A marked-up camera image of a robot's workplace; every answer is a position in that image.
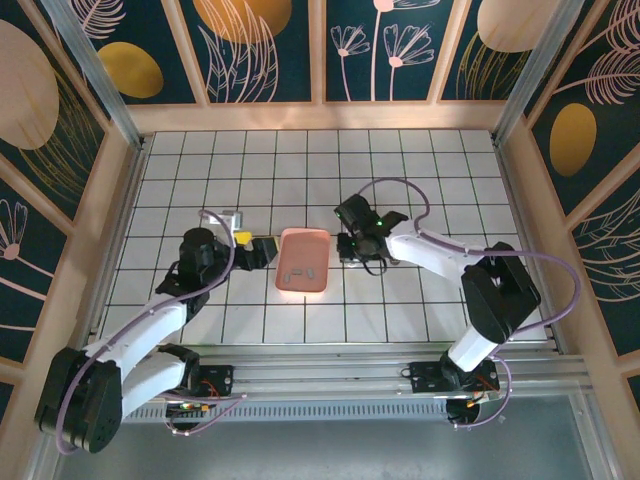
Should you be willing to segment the aluminium frame rail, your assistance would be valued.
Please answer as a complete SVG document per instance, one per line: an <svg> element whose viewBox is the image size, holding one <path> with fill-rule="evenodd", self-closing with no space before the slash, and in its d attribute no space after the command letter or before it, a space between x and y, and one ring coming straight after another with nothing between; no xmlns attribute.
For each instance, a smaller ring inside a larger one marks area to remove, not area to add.
<svg viewBox="0 0 640 480"><path fill-rule="evenodd" d="M233 392L250 401L405 399L412 393L401 370L436 361L443 342L192 345L204 365L232 365ZM551 341L512 342L498 355L510 368L514 396L593 391L579 355L561 355Z"/></svg>

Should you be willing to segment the aluminium corner post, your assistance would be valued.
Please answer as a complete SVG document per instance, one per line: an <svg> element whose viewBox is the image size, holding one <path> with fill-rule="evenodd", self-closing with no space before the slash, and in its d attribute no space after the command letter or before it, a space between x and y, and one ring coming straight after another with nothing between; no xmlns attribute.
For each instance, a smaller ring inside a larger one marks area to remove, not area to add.
<svg viewBox="0 0 640 480"><path fill-rule="evenodd" d="M56 24L73 56L86 73L89 83L94 87L98 98L109 112L126 142L137 152L142 150L142 137L136 128L127 107L109 78L97 51L67 0L39 0L51 20Z"/></svg>
<svg viewBox="0 0 640 480"><path fill-rule="evenodd" d="M517 78L492 132L492 142L496 150L508 140L535 90L542 83L545 74L551 70L551 65L571 29L580 24L578 19L584 10L585 1L559 0L558 6L552 11L550 20L541 30L541 37Z"/></svg>

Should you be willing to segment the pink plastic tray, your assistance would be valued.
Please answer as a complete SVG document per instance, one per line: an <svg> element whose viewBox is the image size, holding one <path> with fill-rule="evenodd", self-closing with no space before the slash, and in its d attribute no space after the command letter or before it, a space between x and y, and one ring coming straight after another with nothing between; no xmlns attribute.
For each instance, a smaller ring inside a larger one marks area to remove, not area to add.
<svg viewBox="0 0 640 480"><path fill-rule="evenodd" d="M321 296L328 285L330 239L322 229L285 229L279 239L276 289L287 295ZM302 270L302 275L293 275L294 269ZM308 269L314 270L315 278L308 277ZM287 273L291 275L288 283L283 279Z"/></svg>

